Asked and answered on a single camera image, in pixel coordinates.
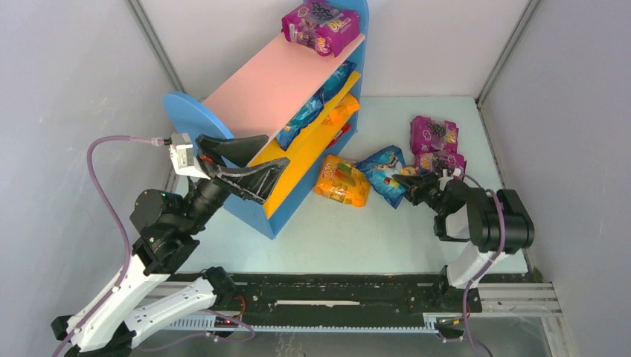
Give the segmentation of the blue Slendy candy bag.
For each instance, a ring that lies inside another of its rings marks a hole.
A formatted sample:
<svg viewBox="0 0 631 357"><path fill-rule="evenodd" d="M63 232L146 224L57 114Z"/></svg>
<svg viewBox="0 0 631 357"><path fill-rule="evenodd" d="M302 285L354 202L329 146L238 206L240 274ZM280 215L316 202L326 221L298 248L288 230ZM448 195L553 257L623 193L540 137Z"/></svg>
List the blue Slendy candy bag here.
<svg viewBox="0 0 631 357"><path fill-rule="evenodd" d="M407 165L403 151L395 145L383 148L353 166L394 209L398 208L407 192L407 189L394 179L394 175L420 175L420 168Z"/></svg>

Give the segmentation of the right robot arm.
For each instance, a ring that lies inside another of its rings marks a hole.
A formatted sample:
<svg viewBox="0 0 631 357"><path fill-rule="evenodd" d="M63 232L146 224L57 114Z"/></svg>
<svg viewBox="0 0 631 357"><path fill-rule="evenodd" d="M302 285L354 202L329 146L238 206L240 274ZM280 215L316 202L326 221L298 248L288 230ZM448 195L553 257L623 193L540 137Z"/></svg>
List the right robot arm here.
<svg viewBox="0 0 631 357"><path fill-rule="evenodd" d="M437 173L393 179L410 203L424 203L435 212L433 230L440 241L465 244L432 284L432 302L443 311L465 311L489 269L534 242L534 222L516 190L472 187L462 178Z"/></svg>

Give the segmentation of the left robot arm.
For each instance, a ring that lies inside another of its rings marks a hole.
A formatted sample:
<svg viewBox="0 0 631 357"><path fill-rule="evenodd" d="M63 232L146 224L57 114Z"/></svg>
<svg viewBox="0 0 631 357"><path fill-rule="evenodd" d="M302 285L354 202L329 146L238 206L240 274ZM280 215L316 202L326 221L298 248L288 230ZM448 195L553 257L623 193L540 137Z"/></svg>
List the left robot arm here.
<svg viewBox="0 0 631 357"><path fill-rule="evenodd" d="M146 189L138 196L130 217L138 238L131 242L124 237L118 273L84 309L52 321L60 341L56 356L128 356L174 321L234 303L236 286L221 267L206 269L182 290L154 303L144 305L143 299L192 255L199 246L196 235L229 197L261 205L271 196L289 159L251 165L267 140L266 135L191 139L186 134L149 140L168 148L173 168L188 178L188 192L181 196Z"/></svg>

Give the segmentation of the blue Blendy candy bag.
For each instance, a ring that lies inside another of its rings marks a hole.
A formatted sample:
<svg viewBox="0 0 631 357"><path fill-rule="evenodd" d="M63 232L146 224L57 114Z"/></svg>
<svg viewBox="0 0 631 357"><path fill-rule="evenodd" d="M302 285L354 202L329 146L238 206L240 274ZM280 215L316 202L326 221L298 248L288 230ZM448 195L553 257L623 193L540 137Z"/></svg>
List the blue Blendy candy bag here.
<svg viewBox="0 0 631 357"><path fill-rule="evenodd" d="M280 148L287 151L301 130L309 126L324 108L323 94L318 90L275 136Z"/></svg>

